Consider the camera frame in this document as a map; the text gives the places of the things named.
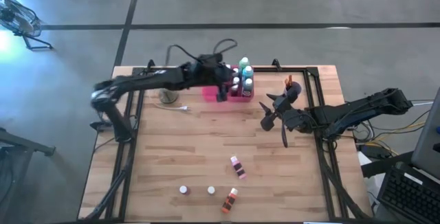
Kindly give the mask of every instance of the gray floor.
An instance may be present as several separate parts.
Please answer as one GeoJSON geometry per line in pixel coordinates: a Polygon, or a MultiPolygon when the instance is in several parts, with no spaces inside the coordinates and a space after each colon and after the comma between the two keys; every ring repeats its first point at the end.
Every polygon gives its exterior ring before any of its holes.
{"type": "MultiPolygon", "coordinates": [[[[19,0],[48,25],[123,24],[130,0],[19,0]]],[[[440,21],[440,0],[139,0],[134,24],[144,23],[357,23],[440,21]]],[[[20,38],[0,31],[0,126],[42,144],[53,157],[32,159],[13,223],[53,223],[76,218],[96,134],[89,106],[94,83],[111,75],[121,30],[44,31],[51,52],[31,52],[20,38]]],[[[164,63],[165,48],[179,43],[194,54],[220,39],[239,47],[255,65],[337,65],[346,100],[387,87],[410,99],[431,99],[439,88],[438,28],[352,30],[193,30],[129,33],[123,65],[164,63]]],[[[174,52],[172,64],[187,58],[174,52]]],[[[404,116],[378,117],[373,124],[399,127],[428,107],[404,116]]],[[[412,150],[418,133],[391,136],[397,152],[412,150]]]]}

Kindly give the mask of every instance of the wooden plank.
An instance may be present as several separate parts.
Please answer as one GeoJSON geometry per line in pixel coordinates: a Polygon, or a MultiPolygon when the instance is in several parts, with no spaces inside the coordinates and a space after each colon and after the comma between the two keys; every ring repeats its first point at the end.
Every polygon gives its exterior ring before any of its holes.
{"type": "MultiPolygon", "coordinates": [[[[326,104],[342,104],[336,67],[317,67],[326,104]]],[[[116,67],[113,76],[129,75],[132,68],[116,67]]],[[[291,75],[305,89],[303,75],[291,75]]],[[[270,132],[263,131],[259,124],[264,112],[258,101],[271,106],[265,94],[281,93],[287,76],[288,73],[256,73],[255,97],[249,103],[205,102],[200,88],[180,91],[173,105],[187,105],[189,112],[159,109],[154,105],[159,103],[157,91],[147,91],[126,221],[327,220],[313,136],[287,132],[289,148],[284,148],[279,120],[270,132]],[[241,160],[247,179],[238,179],[233,171],[233,155],[241,160]],[[179,193],[182,185],[191,189],[189,196],[179,193]],[[208,186],[216,188],[214,196],[208,195],[208,186]],[[232,187],[239,190],[238,199],[231,213],[223,214],[221,205],[232,187]]],[[[121,110],[126,98],[118,103],[121,110]]],[[[313,98],[317,104],[316,94],[313,98]]],[[[306,94],[294,103],[296,108],[307,105],[306,94]]],[[[111,134],[98,136],[97,144],[109,137],[111,134]]],[[[93,156],[81,216],[87,215],[107,191],[116,148],[115,143],[109,143],[93,156]]],[[[344,187],[371,214],[353,140],[340,139],[336,152],[344,187]]]]}

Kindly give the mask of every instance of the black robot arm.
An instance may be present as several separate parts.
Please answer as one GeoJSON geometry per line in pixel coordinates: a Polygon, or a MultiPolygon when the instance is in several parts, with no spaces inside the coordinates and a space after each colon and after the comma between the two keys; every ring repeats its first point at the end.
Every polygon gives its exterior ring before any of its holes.
{"type": "Polygon", "coordinates": [[[190,87],[218,86],[217,101],[225,101],[228,92],[225,83],[232,78],[234,72],[221,63],[222,55],[200,55],[196,60],[195,63],[184,63],[147,76],[118,76],[113,80],[100,82],[94,87],[91,105],[110,119],[117,142],[130,142],[133,139],[133,129],[129,119],[122,117],[116,108],[116,103],[124,93],[159,88],[178,91],[190,87]]]}
{"type": "Polygon", "coordinates": [[[301,133],[315,131],[321,138],[327,140],[338,138],[350,126],[356,126],[381,114],[402,115],[413,106],[399,89],[385,89],[366,98],[335,107],[325,105],[304,110],[294,109],[290,105],[292,100],[296,100],[298,91],[290,89],[287,94],[281,96],[268,96],[274,100],[274,112],[261,104],[266,113],[261,120],[263,129],[270,130],[273,127],[273,120],[278,117],[289,131],[294,129],[301,133]]]}

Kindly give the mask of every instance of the yellow wire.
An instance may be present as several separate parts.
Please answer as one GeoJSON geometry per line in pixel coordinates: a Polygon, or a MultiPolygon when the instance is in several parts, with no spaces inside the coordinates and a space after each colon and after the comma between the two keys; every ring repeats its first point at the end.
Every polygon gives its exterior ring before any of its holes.
{"type": "Polygon", "coordinates": [[[381,144],[378,144],[377,142],[371,142],[371,143],[369,143],[369,144],[365,144],[365,146],[378,146],[378,147],[380,147],[380,148],[385,148],[387,151],[389,151],[390,153],[393,153],[393,154],[395,154],[395,155],[399,155],[399,153],[398,152],[396,152],[396,151],[394,151],[393,149],[391,149],[391,148],[387,148],[387,147],[385,147],[385,146],[383,146],[383,145],[381,145],[381,144]]]}
{"type": "Polygon", "coordinates": [[[369,141],[369,142],[367,142],[367,143],[370,143],[370,142],[377,142],[378,140],[384,141],[387,137],[389,137],[389,136],[392,135],[393,133],[396,133],[397,131],[403,131],[403,130],[406,130],[406,129],[408,129],[408,128],[414,128],[414,127],[421,126],[421,125],[424,125],[424,124],[425,124],[425,122],[420,122],[420,123],[413,124],[413,125],[410,125],[410,126],[407,126],[407,127],[404,127],[404,128],[399,128],[399,129],[396,129],[396,130],[394,130],[394,131],[391,131],[391,132],[385,134],[385,136],[383,136],[383,137],[376,137],[376,139],[371,140],[371,141],[369,141]]]}

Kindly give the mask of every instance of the black keyboard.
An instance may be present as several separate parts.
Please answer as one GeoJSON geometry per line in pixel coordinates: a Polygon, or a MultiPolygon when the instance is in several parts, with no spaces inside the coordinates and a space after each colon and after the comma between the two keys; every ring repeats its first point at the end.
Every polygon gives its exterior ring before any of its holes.
{"type": "Polygon", "coordinates": [[[440,185],[401,162],[386,173],[377,199],[416,223],[440,224],[440,185]]]}

